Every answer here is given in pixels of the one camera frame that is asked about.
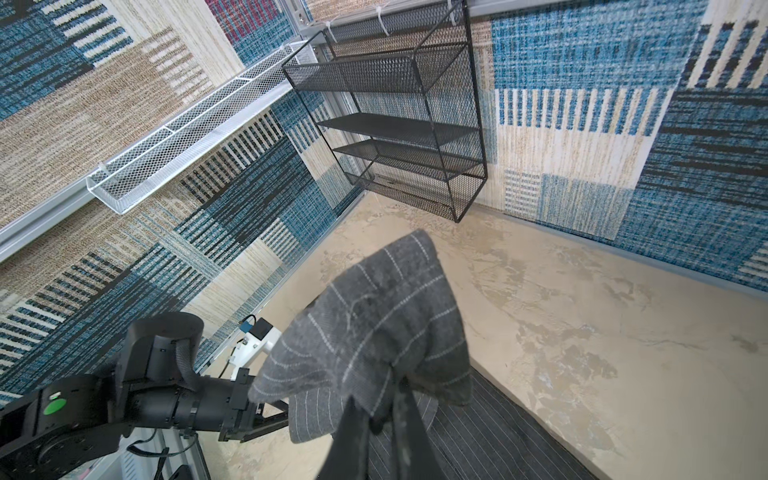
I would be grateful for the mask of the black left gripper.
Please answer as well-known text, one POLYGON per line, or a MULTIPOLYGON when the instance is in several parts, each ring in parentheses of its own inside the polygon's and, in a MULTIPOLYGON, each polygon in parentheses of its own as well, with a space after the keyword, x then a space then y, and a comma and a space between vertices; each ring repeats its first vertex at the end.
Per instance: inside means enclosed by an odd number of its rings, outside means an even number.
MULTIPOLYGON (((220 385, 219 441, 244 443, 288 426, 287 411, 264 417, 259 413, 258 404, 249 400, 248 392, 253 380, 254 376, 249 374, 249 369, 241 367, 234 380, 220 385)), ((444 479, 406 377, 395 387, 391 423, 392 478, 444 479)), ((357 405, 353 397, 349 397, 317 479, 365 480, 368 477, 369 436, 368 413, 357 405)))

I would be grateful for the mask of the dark grey striped shirt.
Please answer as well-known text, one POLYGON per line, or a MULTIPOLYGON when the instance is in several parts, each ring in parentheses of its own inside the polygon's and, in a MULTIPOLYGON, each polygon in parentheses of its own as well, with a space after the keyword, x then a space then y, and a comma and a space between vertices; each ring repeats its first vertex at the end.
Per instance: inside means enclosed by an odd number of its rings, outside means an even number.
POLYGON ((282 333, 248 397, 286 401, 295 443, 333 439, 353 397, 370 417, 366 479, 393 479, 392 403, 403 377, 444 479, 590 477, 576 456, 472 367, 457 301, 422 230, 336 277, 282 333))

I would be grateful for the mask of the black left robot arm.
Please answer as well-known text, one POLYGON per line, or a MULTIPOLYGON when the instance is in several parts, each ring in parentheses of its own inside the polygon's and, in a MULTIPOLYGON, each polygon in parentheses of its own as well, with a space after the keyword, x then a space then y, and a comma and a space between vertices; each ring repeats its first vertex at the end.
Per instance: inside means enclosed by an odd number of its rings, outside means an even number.
POLYGON ((138 319, 113 364, 93 374, 61 378, 1 409, 1 476, 59 479, 112 454, 136 428, 176 429, 187 436, 215 432, 248 442, 287 427, 288 406, 266 417, 249 401, 254 378, 201 376, 194 360, 204 322, 185 312, 138 319))

